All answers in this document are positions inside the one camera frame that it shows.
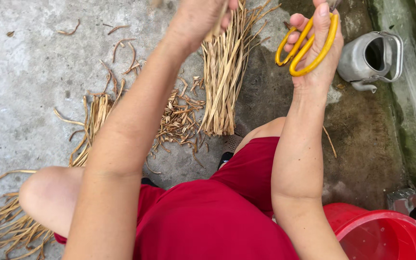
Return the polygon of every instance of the knee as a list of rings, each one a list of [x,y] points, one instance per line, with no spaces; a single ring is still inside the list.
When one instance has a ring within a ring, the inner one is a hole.
[[[58,167],[46,167],[32,174],[20,187],[19,203],[29,215],[41,209],[45,198],[49,197],[49,183],[58,172]]]
[[[286,117],[278,117],[273,121],[263,125],[259,131],[261,137],[279,137],[282,133],[283,124],[285,123]]]

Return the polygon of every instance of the leg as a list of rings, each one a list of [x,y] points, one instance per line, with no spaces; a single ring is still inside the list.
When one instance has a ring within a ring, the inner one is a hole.
[[[272,163],[284,123],[285,117],[280,117],[247,134],[234,156],[210,178],[229,186],[270,217]]]
[[[245,138],[243,138],[242,142],[235,149],[234,154],[240,151],[252,139],[261,137],[280,137],[285,119],[286,117],[279,117],[267,124],[263,124],[262,126],[255,128],[253,131],[248,133]]]
[[[84,168],[48,167],[22,185],[19,201],[25,212],[55,233],[68,237]],[[165,190],[142,184],[137,223]]]

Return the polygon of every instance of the person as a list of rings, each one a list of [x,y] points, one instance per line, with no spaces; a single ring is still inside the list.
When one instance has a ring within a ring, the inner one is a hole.
[[[22,208],[66,242],[64,260],[347,259],[321,201],[321,131],[343,46],[341,25],[322,63],[292,79],[287,117],[248,133],[209,180],[167,191],[141,184],[179,68],[226,1],[238,8],[236,0],[181,0],[165,37],[96,137],[87,166],[41,169],[22,185]],[[314,60],[330,26],[329,5],[313,3],[315,41],[299,67]],[[298,30],[307,21],[301,14],[290,19]],[[286,51],[298,36],[289,37]]]

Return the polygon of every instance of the aluminum kettle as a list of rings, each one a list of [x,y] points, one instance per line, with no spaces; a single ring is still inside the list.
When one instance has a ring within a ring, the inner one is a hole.
[[[390,39],[396,45],[396,54]],[[386,78],[390,72],[393,58],[396,57],[396,72],[392,79]],[[376,80],[384,82],[396,81],[402,73],[403,43],[395,34],[370,32],[346,44],[341,52],[338,63],[338,74],[358,91],[377,91],[377,87],[367,84]]]

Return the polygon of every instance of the ground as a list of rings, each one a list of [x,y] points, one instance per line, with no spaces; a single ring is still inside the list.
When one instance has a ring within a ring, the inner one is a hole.
[[[252,0],[247,6],[262,3]],[[272,1],[269,7],[277,4]],[[271,39],[252,51],[236,107],[236,121],[247,129],[286,116],[293,86],[287,68],[275,66],[274,52],[286,33],[283,21],[301,10],[309,17],[311,4],[310,0],[284,1],[280,9],[263,18],[269,23],[259,38]],[[346,43],[372,30],[366,4],[348,0],[340,5]],[[68,137],[80,127],[60,121],[53,108],[69,119],[82,121],[86,90],[100,92],[105,86],[106,71],[98,60],[108,64],[120,80],[121,72],[129,66],[131,52],[118,47],[112,63],[114,44],[122,38],[135,38],[132,44],[137,59],[145,60],[163,37],[176,8],[175,0],[164,0],[159,9],[147,1],[132,0],[0,0],[0,174],[12,169],[66,166],[68,154],[79,141],[79,136],[72,142]],[[74,28],[78,18],[81,25],[76,33],[56,33]],[[254,32],[263,21],[253,28]],[[111,27],[103,24],[130,27],[107,35]],[[14,35],[8,37],[6,33],[12,31]],[[202,76],[200,53],[192,54],[182,66],[180,76],[188,82],[192,76]],[[124,78],[129,87],[135,76]],[[181,89],[182,83],[178,81],[176,87]],[[368,210],[382,209],[386,192],[406,186],[392,103],[386,86],[380,85],[375,94],[358,92],[338,75],[335,77],[324,126],[338,158],[334,158],[323,133],[325,203],[346,202]],[[171,153],[159,151],[155,160],[149,160],[150,167],[162,174],[153,174],[147,168],[144,172],[166,189],[185,181],[207,179],[219,162],[222,138],[208,138],[208,144],[209,152],[202,149],[197,154],[205,169],[193,160],[190,149],[170,144],[167,148]],[[14,174],[1,180],[0,195],[18,190],[27,177]],[[62,246],[52,244],[46,254],[50,260],[59,259],[62,251]],[[0,259],[4,257],[0,250]]]

